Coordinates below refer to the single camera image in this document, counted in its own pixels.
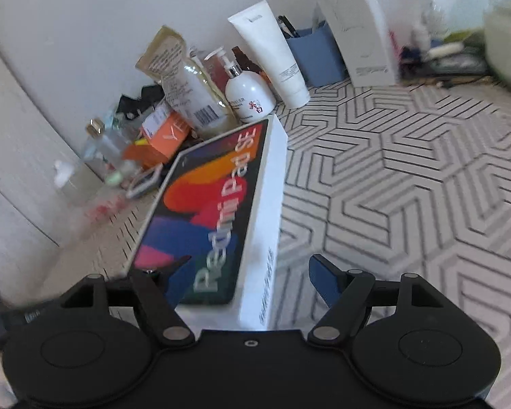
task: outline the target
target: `white box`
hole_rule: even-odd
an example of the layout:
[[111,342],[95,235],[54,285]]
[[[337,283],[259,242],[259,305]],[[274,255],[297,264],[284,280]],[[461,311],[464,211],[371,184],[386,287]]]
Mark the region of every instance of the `white box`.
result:
[[397,58],[378,0],[318,0],[356,87],[391,86]]
[[196,334],[269,329],[287,141],[269,116],[182,152],[161,187],[129,262],[196,258],[187,300],[208,304],[176,308]]

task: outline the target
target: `redmi pad se box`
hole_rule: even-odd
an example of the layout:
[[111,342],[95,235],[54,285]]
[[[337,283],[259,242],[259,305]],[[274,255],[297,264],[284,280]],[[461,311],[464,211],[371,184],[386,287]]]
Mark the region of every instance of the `redmi pad se box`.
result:
[[131,269],[195,258],[178,314],[200,329],[267,330],[287,135],[276,116],[181,153],[140,233]]

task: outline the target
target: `white wall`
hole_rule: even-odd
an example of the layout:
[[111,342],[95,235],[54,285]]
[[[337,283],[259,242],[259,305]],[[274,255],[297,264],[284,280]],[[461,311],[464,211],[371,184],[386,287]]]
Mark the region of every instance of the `white wall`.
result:
[[[0,51],[49,122],[80,151],[84,125],[150,83],[134,64],[162,24],[202,49],[243,45],[227,17],[260,0],[0,0]],[[379,0],[400,43],[419,0]],[[451,28],[479,26],[488,0],[437,0]],[[308,27],[314,0],[268,0]]]

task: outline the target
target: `geometric pattern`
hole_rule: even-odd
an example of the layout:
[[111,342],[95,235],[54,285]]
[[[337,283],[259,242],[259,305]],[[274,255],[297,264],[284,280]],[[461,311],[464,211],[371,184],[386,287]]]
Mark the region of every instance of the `geometric pattern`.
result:
[[511,409],[511,94],[347,80],[311,95],[277,112],[289,143],[275,328],[307,331],[327,311],[314,253],[384,280],[419,273],[496,340],[488,401]]

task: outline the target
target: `silver screw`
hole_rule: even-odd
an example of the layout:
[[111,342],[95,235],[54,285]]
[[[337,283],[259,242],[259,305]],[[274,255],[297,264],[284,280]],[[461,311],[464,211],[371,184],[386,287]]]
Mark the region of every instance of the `silver screw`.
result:
[[171,326],[163,331],[163,336],[172,341],[185,340],[190,335],[191,331],[182,326]]
[[312,334],[319,340],[333,341],[339,338],[341,332],[339,332],[339,329],[336,329],[331,326],[321,326],[319,328],[314,329]]

